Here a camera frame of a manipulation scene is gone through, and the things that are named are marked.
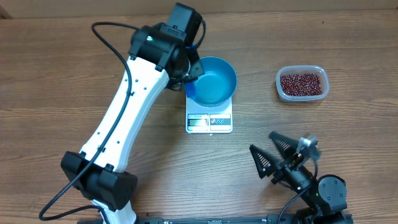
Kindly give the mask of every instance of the wooden table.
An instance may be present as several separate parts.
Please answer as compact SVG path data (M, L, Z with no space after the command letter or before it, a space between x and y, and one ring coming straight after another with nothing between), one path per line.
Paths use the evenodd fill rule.
M200 55L236 69L234 131L185 133L184 92L165 90L142 126L127 171L139 178L141 217L240 217L279 213L295 195L258 178L249 153L275 152L267 135L309 131L322 149L320 175L347 182L356 223L398 221L398 11L204 15ZM95 21L143 26L167 16L0 21L0 223L42 223L41 208L67 183L65 151L78 152L99 125L123 66L92 33ZM127 57L131 30L98 29ZM283 103L275 76L287 65L328 72L319 102ZM90 204L70 190L48 215ZM305 204L298 200L288 213ZM94 211L52 223L98 217Z

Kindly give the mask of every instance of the blue bowl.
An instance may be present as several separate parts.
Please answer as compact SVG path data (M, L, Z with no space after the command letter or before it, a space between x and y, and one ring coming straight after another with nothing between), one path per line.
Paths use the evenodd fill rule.
M194 91L186 92L187 96L199 105L213 107L223 104L235 92L238 78L234 68L218 57L200 59L205 74L193 82Z

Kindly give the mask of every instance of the kitchen scale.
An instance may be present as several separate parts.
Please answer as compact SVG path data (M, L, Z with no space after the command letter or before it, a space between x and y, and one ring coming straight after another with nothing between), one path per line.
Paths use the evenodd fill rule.
M232 124L232 97L214 107L201 106L186 97L185 130L188 134L229 134Z

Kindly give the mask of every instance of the red beans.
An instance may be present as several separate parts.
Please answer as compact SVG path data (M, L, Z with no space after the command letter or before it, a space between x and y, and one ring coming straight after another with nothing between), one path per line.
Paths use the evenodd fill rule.
M321 95L321 80L314 73L288 74L280 77L282 90L289 96Z

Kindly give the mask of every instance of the plastic container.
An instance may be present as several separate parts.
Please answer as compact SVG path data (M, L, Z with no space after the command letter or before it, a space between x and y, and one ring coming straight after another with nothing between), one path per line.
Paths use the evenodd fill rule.
M280 85L280 77L289 74L299 74L302 75L304 73L314 73L319 76L321 81L321 95L315 96L289 96L286 95L283 90L282 86ZM284 102L308 102L313 100L320 100L324 98L329 92L329 80L328 75L324 71L323 68L316 66L316 65L293 65L287 66L279 70L278 74L276 75L276 89L278 90L280 100Z

